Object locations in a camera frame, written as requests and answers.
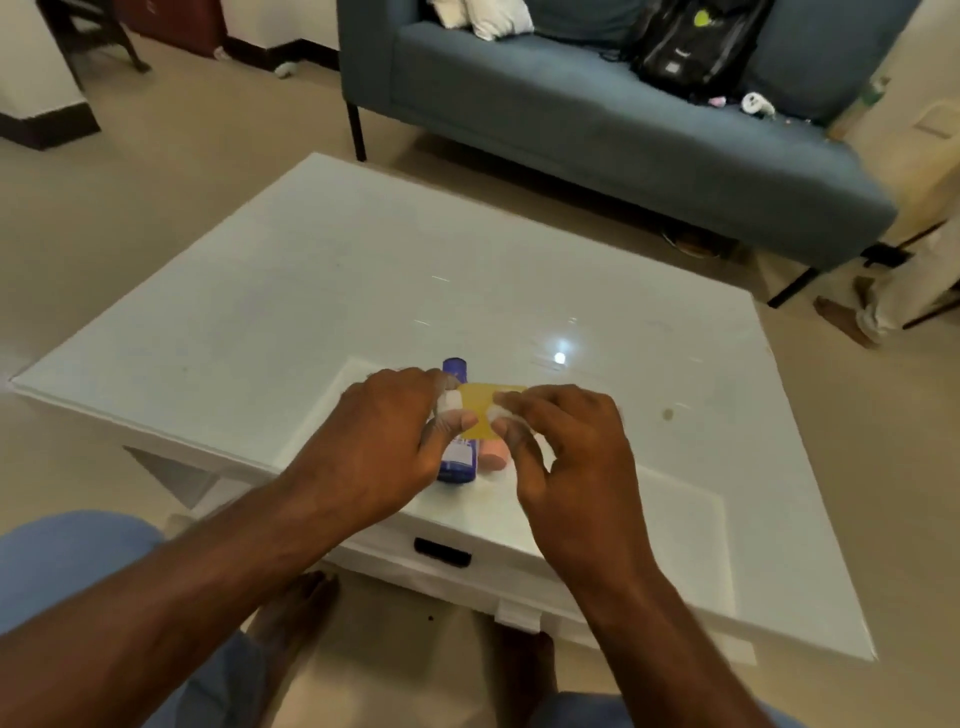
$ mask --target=white table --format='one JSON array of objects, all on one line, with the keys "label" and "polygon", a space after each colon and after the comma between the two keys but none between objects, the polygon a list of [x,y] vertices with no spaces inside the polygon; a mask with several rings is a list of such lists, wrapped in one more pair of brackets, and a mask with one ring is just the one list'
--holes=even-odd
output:
[{"label": "white table", "polygon": [[[654,551],[686,601],[733,632],[873,659],[749,294],[369,168],[306,159],[14,386],[124,445],[258,483],[351,382],[448,356],[476,381],[613,395]],[[512,469],[435,483],[330,558],[588,642],[515,483]]]}]

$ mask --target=beige floor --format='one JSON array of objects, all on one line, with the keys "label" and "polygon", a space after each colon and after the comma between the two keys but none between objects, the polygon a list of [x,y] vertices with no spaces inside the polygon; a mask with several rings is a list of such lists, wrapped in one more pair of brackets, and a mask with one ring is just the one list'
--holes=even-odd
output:
[{"label": "beige floor", "polygon": [[[273,76],[139,40],[147,77],[82,64],[104,132],[37,153],[0,141],[0,371],[49,351],[311,151],[351,158],[337,74]],[[797,266],[760,255],[699,264],[649,216],[397,122],[363,115],[370,164],[762,297]],[[866,352],[810,311],[849,297],[849,270],[781,311],[761,308],[824,500],[876,639],[869,665],[775,637],[740,674],[814,728],[957,724],[960,694],[960,317]],[[0,531],[68,508],[162,524],[180,507],[114,445],[0,393]],[[490,726],[477,621],[347,579],[332,629],[276,718],[306,726]],[[559,646],[562,687],[612,691],[598,653]]]}]

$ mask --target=white pillow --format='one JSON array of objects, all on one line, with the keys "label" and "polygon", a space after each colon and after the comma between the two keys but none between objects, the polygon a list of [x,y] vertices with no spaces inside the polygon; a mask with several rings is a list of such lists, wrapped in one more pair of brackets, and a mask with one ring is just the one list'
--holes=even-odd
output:
[{"label": "white pillow", "polygon": [[467,0],[473,34],[483,40],[533,33],[534,21],[523,0]]},{"label": "white pillow", "polygon": [[455,28],[466,28],[470,24],[467,0],[431,0],[430,5],[437,11],[440,24],[450,31]]}]

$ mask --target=backpack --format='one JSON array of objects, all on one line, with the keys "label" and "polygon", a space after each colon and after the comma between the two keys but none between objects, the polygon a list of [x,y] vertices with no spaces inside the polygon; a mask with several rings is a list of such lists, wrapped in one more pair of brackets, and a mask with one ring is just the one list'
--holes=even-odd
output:
[{"label": "backpack", "polygon": [[617,54],[645,83],[704,101],[733,93],[773,0],[649,0]]}]

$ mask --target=blue sofa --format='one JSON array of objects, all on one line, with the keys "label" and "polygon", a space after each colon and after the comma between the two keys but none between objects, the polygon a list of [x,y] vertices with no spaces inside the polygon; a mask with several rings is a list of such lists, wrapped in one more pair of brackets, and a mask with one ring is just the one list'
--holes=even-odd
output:
[{"label": "blue sofa", "polygon": [[604,61],[643,2],[528,0],[537,34],[487,42],[445,30],[422,0],[339,0],[357,158],[361,107],[809,266],[771,305],[875,243],[896,207],[824,128],[918,0],[776,0],[741,80],[773,120],[694,106]]}]

